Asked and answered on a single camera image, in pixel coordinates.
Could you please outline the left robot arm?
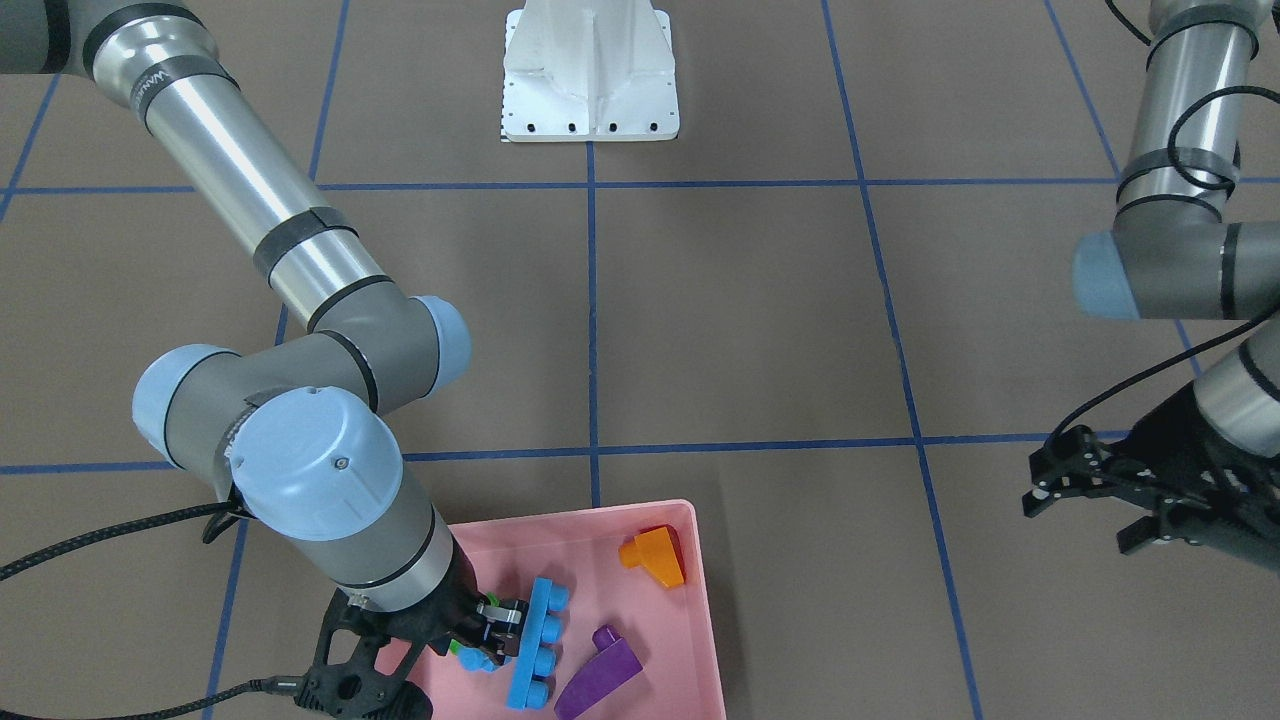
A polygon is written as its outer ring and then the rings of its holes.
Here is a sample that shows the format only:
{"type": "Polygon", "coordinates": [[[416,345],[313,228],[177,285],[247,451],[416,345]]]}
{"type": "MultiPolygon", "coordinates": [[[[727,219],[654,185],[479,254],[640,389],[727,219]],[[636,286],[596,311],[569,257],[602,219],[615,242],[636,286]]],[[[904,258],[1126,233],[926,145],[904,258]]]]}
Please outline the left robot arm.
{"type": "Polygon", "coordinates": [[[1144,510],[1117,533],[1130,555],[1181,541],[1279,566],[1276,222],[1233,222],[1238,133],[1260,31],[1275,1],[1153,1],[1146,86],[1110,229],[1083,237],[1078,306],[1120,320],[1221,319],[1236,347],[1105,442],[1073,411],[1029,457],[1021,507],[1116,498],[1144,510]]]}

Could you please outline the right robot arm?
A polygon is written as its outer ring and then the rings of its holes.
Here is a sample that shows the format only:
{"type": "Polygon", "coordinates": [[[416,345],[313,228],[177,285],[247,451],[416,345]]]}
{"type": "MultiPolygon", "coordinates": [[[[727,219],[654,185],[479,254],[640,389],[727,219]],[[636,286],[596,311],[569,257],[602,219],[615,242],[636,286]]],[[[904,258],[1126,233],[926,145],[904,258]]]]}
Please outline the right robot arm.
{"type": "MultiPolygon", "coordinates": [[[[955,673],[954,592],[986,675],[1203,642],[1179,621],[1207,553],[1117,556],[1115,501],[1023,520],[1029,442],[929,442],[1047,430],[1181,345],[1070,300],[1123,159],[1094,83],[1133,92],[1140,64],[1096,3],[663,3],[681,135],[603,147],[497,141],[512,1],[193,4],[321,184],[481,186],[325,188],[477,336],[461,387],[392,418],[410,452],[900,443],[426,461],[447,518],[686,498],[731,666],[799,665],[799,601],[831,598],[836,648],[955,673]]],[[[177,186],[95,90],[3,79],[3,468],[147,462],[127,396],[151,357],[300,334],[191,191],[14,197],[177,186]]],[[[191,525],[3,589],[3,697],[77,656],[210,674],[233,551],[191,525]]]]}

